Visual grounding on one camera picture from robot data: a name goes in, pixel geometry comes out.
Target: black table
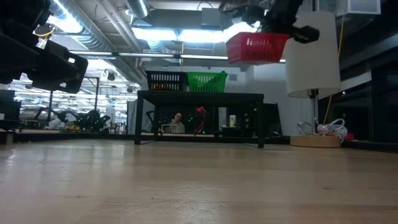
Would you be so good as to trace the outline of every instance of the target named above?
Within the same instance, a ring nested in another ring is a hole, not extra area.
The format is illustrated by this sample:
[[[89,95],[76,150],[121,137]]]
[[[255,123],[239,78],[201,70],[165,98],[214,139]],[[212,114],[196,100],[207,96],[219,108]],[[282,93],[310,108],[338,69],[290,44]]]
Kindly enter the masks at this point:
[[[144,99],[155,105],[154,130],[159,129],[159,108],[161,106],[184,105],[184,106],[214,106],[214,107],[239,107],[245,108],[249,105],[257,104],[257,135],[258,148],[264,148],[264,126],[263,123],[263,94],[251,93],[199,93],[186,91],[149,91],[140,90],[137,92],[137,117],[135,144],[141,144],[141,124]],[[245,118],[244,113],[239,115],[241,118],[241,142],[244,142]]]

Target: man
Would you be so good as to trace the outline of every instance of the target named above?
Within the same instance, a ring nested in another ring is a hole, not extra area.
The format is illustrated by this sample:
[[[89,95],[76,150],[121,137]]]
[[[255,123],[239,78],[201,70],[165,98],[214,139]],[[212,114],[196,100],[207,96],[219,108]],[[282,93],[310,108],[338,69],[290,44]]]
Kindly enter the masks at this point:
[[[171,133],[184,133],[185,132],[185,126],[183,123],[181,123],[181,118],[182,115],[181,113],[177,113],[174,115],[174,119],[172,119],[172,122],[170,124],[174,124],[170,126],[170,132]]]

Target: round wooden base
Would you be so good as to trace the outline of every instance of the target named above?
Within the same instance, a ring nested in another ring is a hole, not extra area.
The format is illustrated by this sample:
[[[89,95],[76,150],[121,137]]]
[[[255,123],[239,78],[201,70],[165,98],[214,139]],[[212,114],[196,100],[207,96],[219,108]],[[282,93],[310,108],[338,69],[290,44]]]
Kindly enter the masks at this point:
[[[290,145],[303,147],[340,147],[340,138],[335,136],[291,136]]]

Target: wooden table surface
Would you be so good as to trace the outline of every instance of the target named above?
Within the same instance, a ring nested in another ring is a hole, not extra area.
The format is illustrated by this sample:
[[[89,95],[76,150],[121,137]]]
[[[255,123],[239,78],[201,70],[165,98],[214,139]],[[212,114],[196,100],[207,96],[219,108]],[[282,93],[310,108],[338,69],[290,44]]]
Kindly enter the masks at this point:
[[[398,154],[110,140],[2,146],[0,223],[398,223]]]

